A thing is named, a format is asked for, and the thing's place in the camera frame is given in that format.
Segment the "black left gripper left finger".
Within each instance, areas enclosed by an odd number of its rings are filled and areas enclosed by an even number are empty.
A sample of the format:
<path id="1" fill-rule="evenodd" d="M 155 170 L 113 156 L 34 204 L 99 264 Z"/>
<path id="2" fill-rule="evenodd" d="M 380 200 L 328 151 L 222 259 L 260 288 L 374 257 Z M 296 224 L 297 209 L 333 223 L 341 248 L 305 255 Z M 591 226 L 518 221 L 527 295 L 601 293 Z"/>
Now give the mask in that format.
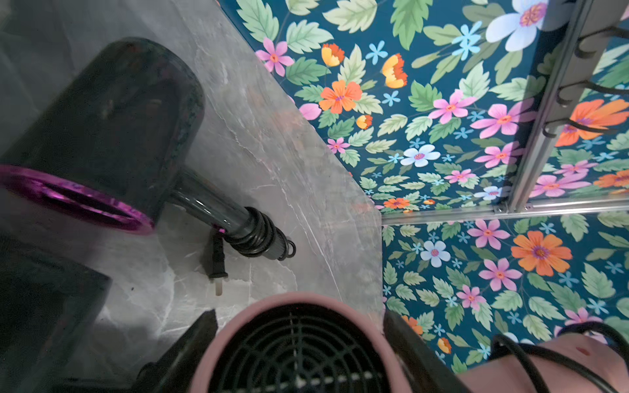
<path id="1" fill-rule="evenodd" d="M 157 362 L 146 364 L 132 392 L 187 392 L 201 358 L 218 331 L 216 312 L 206 311 Z"/>

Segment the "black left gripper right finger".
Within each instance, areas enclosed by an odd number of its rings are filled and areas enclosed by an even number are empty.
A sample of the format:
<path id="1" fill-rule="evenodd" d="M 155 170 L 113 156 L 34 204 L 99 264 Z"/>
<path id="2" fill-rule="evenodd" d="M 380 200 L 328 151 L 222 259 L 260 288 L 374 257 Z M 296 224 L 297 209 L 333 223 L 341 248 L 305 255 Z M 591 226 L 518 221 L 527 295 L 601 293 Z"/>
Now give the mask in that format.
<path id="1" fill-rule="evenodd" d="M 383 332 L 412 392 L 470 392 L 399 314 L 385 312 Z"/>

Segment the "pink hair dryer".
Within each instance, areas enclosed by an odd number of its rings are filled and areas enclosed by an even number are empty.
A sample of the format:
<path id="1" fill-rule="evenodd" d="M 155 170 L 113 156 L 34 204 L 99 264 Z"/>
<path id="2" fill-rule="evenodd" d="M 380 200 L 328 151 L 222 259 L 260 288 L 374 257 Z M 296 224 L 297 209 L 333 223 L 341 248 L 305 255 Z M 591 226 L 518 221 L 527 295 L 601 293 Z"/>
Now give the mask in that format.
<path id="1" fill-rule="evenodd" d="M 625 392 L 628 344 L 602 322 L 565 327 L 538 346 L 498 334 L 486 363 L 448 369 L 470 392 Z M 206 349 L 188 389 L 412 392 L 383 328 L 309 292 L 271 296 L 235 316 Z"/>

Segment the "dark grey hair dryer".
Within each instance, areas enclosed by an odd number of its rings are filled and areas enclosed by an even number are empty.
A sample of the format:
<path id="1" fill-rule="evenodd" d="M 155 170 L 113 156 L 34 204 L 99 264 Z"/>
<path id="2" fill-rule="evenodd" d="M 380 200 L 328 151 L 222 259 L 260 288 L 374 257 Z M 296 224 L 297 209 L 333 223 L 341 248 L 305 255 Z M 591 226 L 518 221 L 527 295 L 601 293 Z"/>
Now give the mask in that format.
<path id="1" fill-rule="evenodd" d="M 111 279 L 1 237 L 1 390 L 47 392 L 101 312 Z"/>
<path id="2" fill-rule="evenodd" d="M 182 207 L 249 258 L 286 260 L 295 244 L 186 167 L 205 115 L 202 86 L 149 39 L 107 45 L 1 158 L 1 185 L 102 226 L 150 234 L 166 204 Z"/>

